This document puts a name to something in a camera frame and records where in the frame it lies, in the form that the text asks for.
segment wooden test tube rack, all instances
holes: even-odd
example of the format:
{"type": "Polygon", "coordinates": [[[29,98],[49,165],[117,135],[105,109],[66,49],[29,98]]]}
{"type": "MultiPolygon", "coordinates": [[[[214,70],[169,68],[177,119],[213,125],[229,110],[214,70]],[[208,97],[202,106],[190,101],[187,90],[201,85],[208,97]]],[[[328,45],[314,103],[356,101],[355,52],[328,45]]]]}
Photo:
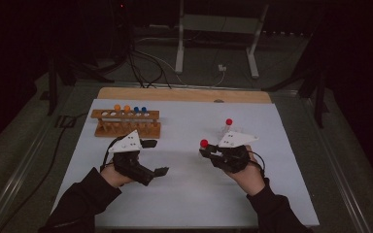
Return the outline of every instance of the wooden test tube rack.
{"type": "Polygon", "coordinates": [[[126,136],[138,130],[140,138],[158,139],[160,137],[159,111],[135,114],[124,110],[93,110],[91,118],[98,119],[96,137],[126,136]]]}

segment dark background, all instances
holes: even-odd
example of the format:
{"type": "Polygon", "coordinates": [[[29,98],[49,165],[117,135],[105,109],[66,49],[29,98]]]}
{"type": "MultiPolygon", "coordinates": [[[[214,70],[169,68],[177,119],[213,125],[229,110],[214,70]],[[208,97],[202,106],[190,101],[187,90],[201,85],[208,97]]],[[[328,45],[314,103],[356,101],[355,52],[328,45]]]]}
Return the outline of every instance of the dark background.
{"type": "MultiPolygon", "coordinates": [[[[135,26],[178,22],[177,1],[121,2],[135,26]]],[[[212,14],[224,14],[222,2],[211,8],[212,14]]],[[[191,1],[187,9],[201,11],[201,4],[191,1]]],[[[50,37],[82,61],[97,53],[83,36],[89,25],[77,7],[76,1],[0,1],[0,132],[35,94],[33,82],[48,71],[43,39],[50,37]]],[[[237,5],[230,12],[247,14],[240,9],[237,5]]],[[[327,68],[326,87],[333,90],[373,166],[373,1],[274,1],[264,31],[312,36],[294,75],[312,64],[327,68]]]]}

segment person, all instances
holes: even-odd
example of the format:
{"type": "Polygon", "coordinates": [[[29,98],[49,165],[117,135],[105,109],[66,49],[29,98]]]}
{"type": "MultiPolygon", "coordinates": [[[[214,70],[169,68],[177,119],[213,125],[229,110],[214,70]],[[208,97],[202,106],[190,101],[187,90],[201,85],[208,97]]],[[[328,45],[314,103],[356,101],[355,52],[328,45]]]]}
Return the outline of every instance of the person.
{"type": "MultiPolygon", "coordinates": [[[[251,153],[250,158],[256,162],[251,153]]],[[[259,232],[313,232],[296,217],[287,197],[276,195],[271,190],[269,179],[261,176],[258,167],[249,163],[240,172],[225,173],[247,193],[247,198],[258,216],[259,232]]],[[[120,186],[132,182],[115,171],[113,164],[106,166],[100,173],[92,168],[80,183],[72,184],[65,191],[39,232],[94,232],[94,216],[104,212],[121,194],[120,186]]]]}

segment hand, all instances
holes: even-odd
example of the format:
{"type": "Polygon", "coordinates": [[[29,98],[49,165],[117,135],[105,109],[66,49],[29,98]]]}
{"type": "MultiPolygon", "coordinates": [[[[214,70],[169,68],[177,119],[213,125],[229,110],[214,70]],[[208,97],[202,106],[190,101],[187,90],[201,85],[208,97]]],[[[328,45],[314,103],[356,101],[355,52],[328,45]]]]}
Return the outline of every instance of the hand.
{"type": "Polygon", "coordinates": [[[133,180],[117,172],[114,168],[114,164],[107,165],[101,172],[101,176],[105,181],[112,187],[117,188],[123,186],[126,183],[132,183],[133,180]]]}
{"type": "MultiPolygon", "coordinates": [[[[252,151],[250,146],[246,146],[247,151],[252,151]]],[[[250,159],[256,162],[254,155],[249,152],[250,159]]],[[[259,193],[264,187],[265,182],[261,176],[261,173],[257,167],[252,163],[248,163],[247,167],[237,173],[225,172],[230,178],[232,178],[238,185],[250,196],[254,196],[259,193]]]]}

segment black sweatshirt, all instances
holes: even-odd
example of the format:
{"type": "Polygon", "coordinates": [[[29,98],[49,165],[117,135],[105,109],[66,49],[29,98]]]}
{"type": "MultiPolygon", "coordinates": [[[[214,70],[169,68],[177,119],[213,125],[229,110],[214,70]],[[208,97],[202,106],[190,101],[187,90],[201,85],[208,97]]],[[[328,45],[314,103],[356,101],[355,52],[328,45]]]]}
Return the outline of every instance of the black sweatshirt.
{"type": "MultiPolygon", "coordinates": [[[[249,196],[251,205],[258,214],[258,228],[262,233],[312,232],[299,222],[289,206],[287,197],[275,195],[268,179],[266,186],[257,195],[249,196]]],[[[58,205],[39,232],[93,233],[95,215],[105,211],[121,191],[110,186],[95,168],[80,183],[66,190],[58,205]]]]}

